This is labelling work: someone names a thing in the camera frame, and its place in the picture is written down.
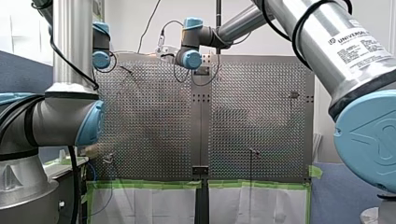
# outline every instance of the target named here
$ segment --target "silver robot arm segment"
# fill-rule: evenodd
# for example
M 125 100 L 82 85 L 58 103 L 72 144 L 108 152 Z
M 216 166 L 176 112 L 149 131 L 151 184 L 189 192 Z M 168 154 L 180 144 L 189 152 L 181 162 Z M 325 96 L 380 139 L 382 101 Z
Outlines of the silver robot arm segment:
M 396 192 L 396 91 L 377 91 L 396 81 L 394 56 L 334 1 L 265 2 L 289 36 L 297 27 L 296 50 L 332 97 L 334 143 L 344 163 L 373 186 Z M 229 48 L 237 37 L 264 25 L 259 7 L 248 8 L 217 31 L 187 18 L 177 63 L 196 69 L 200 45 Z
M 270 12 L 268 14 L 271 19 L 274 18 Z M 265 24 L 262 11 L 254 4 L 218 30 L 203 26 L 203 21 L 199 18 L 187 18 L 184 21 L 181 49 L 176 55 L 176 62 L 185 68 L 197 69 L 201 65 L 200 46 L 228 49 L 236 39 Z
M 58 184 L 48 181 L 38 148 L 94 144 L 103 124 L 104 103 L 81 75 L 92 78 L 92 0 L 54 0 L 51 10 L 53 43 L 79 72 L 57 53 L 45 96 L 0 95 L 0 217 L 6 222 L 57 222 Z

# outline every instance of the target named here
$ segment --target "black cable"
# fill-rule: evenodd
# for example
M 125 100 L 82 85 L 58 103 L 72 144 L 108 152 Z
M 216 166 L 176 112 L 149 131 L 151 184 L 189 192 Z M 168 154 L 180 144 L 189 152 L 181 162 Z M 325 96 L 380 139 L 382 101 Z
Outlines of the black cable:
M 79 183 L 78 183 L 78 167 L 77 167 L 77 157 L 73 147 L 68 147 L 70 154 L 70 161 L 72 162 L 72 172 L 73 172 L 73 189 L 74 189 L 74 201 L 73 201 L 73 213 L 70 223 L 77 223 L 78 217 L 78 209 L 79 209 L 79 200 L 81 198 L 79 192 Z
M 178 83 L 185 83 L 187 81 L 187 78 L 189 77 L 189 72 L 190 70 L 187 70 L 186 76 L 184 76 L 183 79 L 178 79 L 177 74 L 176 74 L 176 59 L 177 59 L 177 55 L 175 56 L 174 54 L 168 53 L 168 54 L 164 54 L 161 55 L 161 57 L 165 57 L 165 56 L 172 56 L 174 58 L 174 77 L 176 79 L 176 81 Z
M 56 54 L 58 54 L 59 57 L 61 57 L 70 67 L 72 67 L 79 75 L 81 75 L 82 77 L 84 77 L 85 79 L 87 79 L 88 81 L 91 82 L 91 84 L 93 85 L 93 89 L 96 91 L 99 89 L 99 84 L 93 80 L 91 77 L 85 75 L 81 70 L 79 70 L 75 65 L 73 65 L 72 63 L 70 63 L 62 54 L 62 52 L 58 49 L 58 47 L 55 46 L 55 44 L 53 43 L 53 36 L 50 37 L 50 46 L 53 48 L 53 50 L 56 52 Z
M 114 58 L 114 64 L 113 64 L 113 66 L 111 67 L 111 69 L 108 70 L 108 71 L 104 71 L 104 70 L 101 70 L 101 69 L 99 69 L 99 68 L 97 68 L 97 67 L 94 66 L 94 68 L 95 68 L 96 71 L 98 71 L 98 72 L 100 72 L 100 73 L 111 73 L 111 72 L 116 68 L 117 63 L 119 62 L 119 60 L 117 59 L 117 56 L 116 56 L 113 52 L 109 51 L 109 54 L 110 54 L 110 58 L 112 58 L 112 57 Z
M 210 80 L 209 80 L 208 82 L 206 82 L 205 84 L 197 84 L 197 83 L 195 82 L 195 80 L 194 80 L 194 75 L 193 75 L 193 73 L 191 73 L 191 80 L 192 80 L 192 83 L 193 83 L 195 86 L 200 86 L 200 87 L 207 86 L 207 85 L 209 85 L 209 84 L 216 78 L 216 76 L 217 76 L 218 73 L 219 73 L 219 70 L 220 70 L 220 55 L 218 54 L 218 69 L 216 70 L 215 75 L 213 75 L 213 77 L 210 78 Z
M 245 42 L 245 40 L 247 40 L 250 37 L 250 35 L 251 35 L 251 32 L 248 33 L 247 36 L 245 36 L 245 38 L 243 38 L 242 40 L 240 40 L 240 41 L 238 41 L 236 43 L 233 43 L 233 46 L 234 45 L 238 45 L 238 44 L 242 44 L 243 42 Z
M 350 3 L 349 0 L 344 0 L 346 2 L 346 4 L 348 6 L 352 6 L 352 4 Z M 308 62 L 305 60 L 305 58 L 303 57 L 302 53 L 300 53 L 300 51 L 298 50 L 298 48 L 300 46 L 297 46 L 298 44 L 300 44 L 300 42 L 297 40 L 297 37 L 301 34 L 301 31 L 303 30 L 304 24 L 305 22 L 308 20 L 308 18 L 318 9 L 320 8 L 320 6 L 327 4 L 327 3 L 337 3 L 333 0 L 321 0 L 318 1 L 314 4 L 312 4 L 312 6 L 310 6 L 306 12 L 304 13 L 304 15 L 297 21 L 294 30 L 293 30 L 293 34 L 292 34 L 292 41 L 291 44 L 293 46 L 293 51 L 295 53 L 295 55 L 297 56 L 297 58 L 301 61 L 301 63 L 303 63 L 307 68 L 311 69 L 311 67 L 309 66 Z M 348 12 L 350 14 L 352 14 L 352 7 L 348 8 Z
M 140 53 L 140 49 L 142 48 L 142 43 L 143 43 L 143 37 L 145 37 L 146 33 L 148 32 L 149 24 L 151 23 L 151 20 L 154 17 L 154 14 L 157 11 L 158 5 L 160 3 L 161 3 L 161 0 L 158 0 L 157 5 L 155 5 L 155 8 L 154 8 L 154 10 L 151 13 L 150 18 L 148 19 L 148 25 L 146 26 L 145 32 L 143 32 L 142 36 L 140 36 L 140 43 L 139 43 L 139 48 L 137 49 L 137 53 Z
M 44 96 L 37 96 L 37 97 L 34 98 L 32 101 L 25 102 L 25 103 L 27 104 L 27 106 L 26 106 L 25 108 L 23 108 L 23 109 L 21 109 L 20 111 L 18 111 L 18 112 L 16 112 L 16 113 L 12 114 L 11 116 L 8 116 L 8 117 L 7 117 L 7 119 L 6 119 L 6 120 L 2 123 L 2 125 L 0 126 L 0 127 L 1 127 L 1 130 L 0 130 L 0 143 L 3 141 L 3 137 L 4 137 L 4 135 L 6 134 L 6 131 L 7 131 L 8 127 L 12 124 L 12 122 L 14 122 L 14 120 L 15 120 L 19 115 L 21 115 L 24 111 L 26 111 L 29 107 L 34 106 L 34 105 L 37 104 L 38 102 L 44 100 L 44 98 L 45 98 Z
M 264 16 L 265 21 L 267 22 L 267 24 L 280 36 L 282 36 L 284 39 L 289 40 L 290 38 L 288 35 L 283 34 L 283 32 L 281 32 L 279 29 L 277 29 L 277 27 L 272 23 L 272 21 L 270 20 L 270 18 L 268 17 L 267 14 L 267 9 L 265 7 L 265 0 L 262 0 L 262 15 Z
M 96 215 L 98 215 L 99 213 L 103 212 L 103 211 L 108 207 L 108 205 L 109 205 L 110 202 L 111 202 L 111 199 L 113 198 L 113 182 L 112 182 L 112 181 L 110 181 L 110 188 L 111 188 L 110 197 L 108 197 L 108 200 L 107 200 L 105 206 L 103 206 L 103 207 L 102 207 L 101 209 L 99 209 L 97 212 L 94 212 L 94 213 L 90 214 L 89 216 L 83 217 L 82 219 L 86 219 L 86 218 L 88 218 L 88 217 L 96 216 Z
M 3 110 L 3 112 L 0 113 L 0 126 L 3 124 L 3 122 L 5 120 L 8 119 L 8 116 L 10 116 L 15 110 L 17 110 L 21 106 L 33 101 L 37 97 L 40 97 L 40 95 L 27 96 L 17 102 L 14 102 L 13 104 L 9 105 L 5 110 Z
M 309 66 L 308 62 L 305 60 L 305 58 L 303 57 L 302 53 L 300 53 L 300 51 L 298 50 L 298 44 L 300 44 L 297 40 L 298 35 L 301 34 L 301 31 L 303 30 L 304 24 L 305 22 L 308 20 L 308 18 L 322 5 L 327 4 L 327 3 L 337 3 L 333 0 L 321 0 L 318 1 L 316 3 L 314 3 L 312 6 L 310 6 L 306 12 L 304 13 L 304 15 L 297 21 L 296 25 L 294 26 L 294 30 L 292 33 L 292 37 L 291 37 L 291 44 L 293 47 L 293 51 L 295 53 L 295 55 L 297 56 L 297 58 L 301 61 L 301 63 L 303 63 L 307 68 L 311 69 L 311 67 Z M 348 7 L 348 13 L 352 14 L 353 12 L 353 6 L 352 3 L 350 2 L 350 0 L 344 0 L 344 2 L 346 2 L 347 7 Z M 271 28 L 274 29 L 275 32 L 277 32 L 279 35 L 281 35 L 282 37 L 285 38 L 285 34 L 283 34 L 282 32 L 280 32 L 272 23 L 271 20 L 268 19 L 268 15 L 266 15 L 266 10 L 265 10 L 265 1 L 262 0 L 262 14 L 264 15 L 264 18 L 266 18 L 268 24 L 271 26 Z
M 169 21 L 163 26 L 163 31 L 165 30 L 166 26 L 168 26 L 169 24 L 174 23 L 174 22 L 181 26 L 184 26 L 183 23 L 181 23 L 180 21 Z
M 47 7 L 52 6 L 52 0 L 48 0 L 47 3 L 45 3 L 43 6 L 36 6 L 35 3 L 31 4 L 32 8 L 37 9 L 37 10 L 42 10 L 46 9 Z

